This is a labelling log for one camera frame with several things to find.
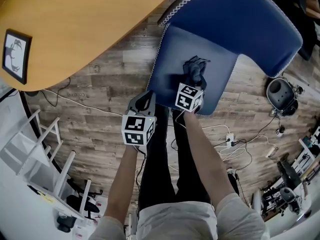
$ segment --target wooden floor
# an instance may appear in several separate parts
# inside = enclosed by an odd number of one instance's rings
[[[147,86],[163,30],[157,26],[157,20],[173,1],[166,0],[112,49],[71,76],[70,85],[61,90],[60,94],[87,106],[123,114],[129,101]],[[313,56],[318,58],[319,51]],[[304,70],[306,74],[312,74],[310,71],[320,68],[318,62],[319,59],[312,59],[311,62],[302,63],[297,55],[290,65],[290,72],[294,72],[296,67],[302,74]],[[250,140],[272,119],[269,116],[272,106],[265,97],[266,80],[264,73],[252,60],[240,56],[216,110],[211,117],[200,117],[201,124],[204,127],[225,124],[234,133],[235,140]],[[66,79],[53,86],[51,90],[56,92],[67,83]],[[52,103],[56,102],[54,94],[45,94]],[[27,97],[27,101],[32,111],[41,109],[40,120],[45,125],[60,117],[59,129],[64,144],[56,156],[57,162],[62,165],[69,152],[75,150],[76,157],[69,171],[70,176],[82,187],[84,180],[91,179],[90,190],[101,189],[107,196],[125,149],[121,135],[122,118],[81,107],[62,98],[58,99],[56,107],[52,107],[42,93],[35,97]],[[275,156],[289,152],[289,159],[292,161],[299,154],[302,147],[298,138],[307,135],[309,128],[315,125],[314,116],[319,114],[319,110],[320,101],[305,93],[299,96],[298,111],[291,117],[281,118],[281,125],[286,128],[282,138],[275,134],[279,124],[276,118],[261,132],[268,136],[270,143],[276,144],[279,148]],[[225,141],[227,129],[210,128],[206,129],[205,133],[212,144],[216,145]],[[169,127],[168,160],[172,167],[178,169],[177,152],[170,147],[173,139],[173,129]],[[238,174],[248,201],[257,188],[265,186],[268,181],[279,176],[276,164],[265,157],[271,147],[264,137],[247,145],[253,157],[252,164],[240,170]],[[143,157],[140,155],[137,168],[142,160]],[[250,160],[249,154],[245,152],[227,163],[236,169],[244,167]],[[170,172],[172,182],[176,186],[179,173],[172,168]],[[137,204],[137,197],[138,189],[135,187],[132,209]]]

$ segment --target marker cube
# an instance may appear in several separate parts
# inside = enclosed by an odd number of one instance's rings
[[[185,111],[192,112],[202,103],[204,92],[184,83],[179,84],[175,105]]]
[[[146,146],[155,132],[154,116],[123,115],[121,132],[126,145]]]

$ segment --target picture frame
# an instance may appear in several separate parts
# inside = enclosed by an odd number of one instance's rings
[[[5,32],[2,68],[22,84],[27,83],[27,69],[32,37],[18,31]]]

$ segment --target power strip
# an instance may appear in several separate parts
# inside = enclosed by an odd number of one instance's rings
[[[234,142],[234,134],[233,133],[227,134],[226,137],[225,137],[225,140],[227,141],[226,142],[226,147],[227,148],[231,148],[231,143]]]

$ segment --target white shirt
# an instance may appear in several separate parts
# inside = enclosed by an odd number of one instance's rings
[[[90,240],[126,240],[122,224],[103,217]],[[226,196],[216,213],[205,202],[162,203],[140,212],[137,240],[268,240],[261,216],[235,194]]]

